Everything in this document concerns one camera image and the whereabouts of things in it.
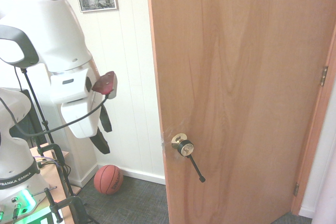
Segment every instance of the brass door knob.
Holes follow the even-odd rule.
[[[177,151],[183,156],[190,159],[191,163],[193,164],[198,176],[200,177],[200,181],[203,183],[205,178],[202,176],[200,170],[198,169],[193,156],[191,155],[194,151],[194,144],[187,139],[186,134],[179,133],[172,139],[172,147],[177,149]]]

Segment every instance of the door hinge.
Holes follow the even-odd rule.
[[[293,192],[294,196],[298,196],[299,187],[300,187],[300,185],[298,183],[296,183],[295,188],[294,188],[294,192]]]
[[[323,68],[323,73],[322,73],[322,77],[321,77],[321,86],[324,86],[325,78],[327,77],[327,72],[328,72],[328,66],[325,66]]]

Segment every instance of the wooden table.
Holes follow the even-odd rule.
[[[30,149],[31,154],[33,156],[40,156],[37,152],[37,148],[31,148]],[[63,156],[66,157],[69,153],[68,152],[63,152]],[[51,157],[52,158],[52,153],[51,151],[47,151],[44,152],[44,156],[46,157]],[[43,176],[43,178],[46,180],[46,182],[50,185],[50,188],[57,186],[56,189],[51,190],[51,194],[55,200],[55,202],[61,201],[63,199],[66,198],[65,193],[63,191],[63,187],[62,187],[62,183],[61,180],[59,178],[59,175],[57,173],[57,169],[55,167],[55,165],[46,165],[44,167],[41,168],[41,174]],[[76,194],[78,193],[81,188],[77,187],[77,186],[72,186],[72,190],[73,192]],[[49,201],[47,198],[45,198],[43,201],[41,201],[41,203],[36,207],[36,209],[34,210],[33,213],[40,211],[41,209],[45,208],[45,207],[49,207]],[[64,222],[66,224],[74,224],[71,212],[70,212],[70,208],[69,207],[65,207],[62,208],[62,215],[64,218]]]

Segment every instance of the baseboard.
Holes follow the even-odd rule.
[[[78,187],[83,187],[84,185],[86,185],[87,182],[89,182],[89,180],[96,174],[96,172],[98,171],[99,166],[95,165],[93,166],[83,177],[82,180],[77,180],[77,179],[71,179],[69,178],[70,184],[78,186]]]
[[[301,206],[301,209],[300,209],[300,212],[299,212],[299,216],[304,216],[304,217],[312,219],[314,217],[314,214],[315,214],[315,210],[314,209],[311,209],[311,208],[308,208],[308,207],[302,207]]]
[[[131,178],[138,178],[142,180],[146,180],[149,182],[165,185],[166,180],[164,179],[164,176],[159,176],[159,175],[154,175],[150,173],[144,173],[140,171],[134,171],[134,170],[128,170],[128,169],[123,169],[120,167],[120,169],[123,171],[123,174],[125,176],[131,177]]]

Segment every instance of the door frame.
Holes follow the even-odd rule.
[[[336,77],[336,26],[334,28],[327,61],[325,66],[328,66],[328,73],[324,86],[320,87],[315,109],[312,115],[309,131],[307,132],[307,139],[302,147],[300,162],[297,172],[297,184],[299,190],[297,196],[293,197],[291,212],[294,215],[299,215],[303,197],[308,184],[309,175],[314,161],[316,149],[320,140],[325,114],[327,112],[330,95]]]

